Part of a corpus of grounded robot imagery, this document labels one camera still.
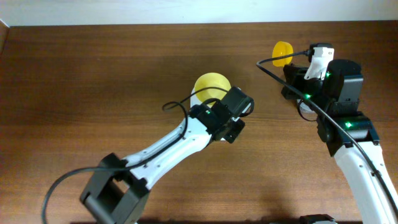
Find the orange measuring scoop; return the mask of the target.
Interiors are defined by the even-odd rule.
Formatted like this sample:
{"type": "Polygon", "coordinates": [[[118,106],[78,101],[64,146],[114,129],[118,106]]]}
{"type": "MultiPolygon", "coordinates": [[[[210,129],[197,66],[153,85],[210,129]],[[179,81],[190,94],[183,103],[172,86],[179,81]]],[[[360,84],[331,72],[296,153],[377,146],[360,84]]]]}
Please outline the orange measuring scoop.
{"type": "MultiPolygon", "coordinates": [[[[293,52],[294,50],[290,43],[278,41],[278,43],[275,44],[274,49],[272,51],[272,58],[290,55],[293,52]]],[[[285,65],[288,65],[291,61],[292,57],[287,57],[287,58],[274,60],[272,64],[275,67],[284,67],[285,65]]]]}

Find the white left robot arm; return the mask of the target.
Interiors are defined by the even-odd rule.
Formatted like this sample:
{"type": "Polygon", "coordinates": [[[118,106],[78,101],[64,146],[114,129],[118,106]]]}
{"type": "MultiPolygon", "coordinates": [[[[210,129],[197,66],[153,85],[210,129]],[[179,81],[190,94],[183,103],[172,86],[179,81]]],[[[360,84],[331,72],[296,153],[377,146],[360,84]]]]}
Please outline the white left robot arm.
{"type": "Polygon", "coordinates": [[[168,135],[122,159],[110,153],[99,162],[80,195],[97,223],[137,223],[163,175],[214,141],[234,142],[245,126],[242,118],[254,110],[254,100],[235,86],[204,99],[192,91],[188,100],[190,109],[168,135]]]}

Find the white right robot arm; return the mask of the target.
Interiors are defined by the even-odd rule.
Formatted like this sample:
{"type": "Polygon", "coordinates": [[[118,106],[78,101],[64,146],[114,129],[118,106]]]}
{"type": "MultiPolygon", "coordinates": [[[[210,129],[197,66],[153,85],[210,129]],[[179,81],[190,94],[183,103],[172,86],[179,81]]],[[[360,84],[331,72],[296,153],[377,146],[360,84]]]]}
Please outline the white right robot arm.
{"type": "Polygon", "coordinates": [[[306,80],[306,67],[290,64],[283,71],[288,84],[328,115],[317,117],[318,135],[344,174],[363,223],[397,223],[397,192],[385,167],[379,136],[358,109],[361,66],[334,59],[322,80],[306,80]]]}

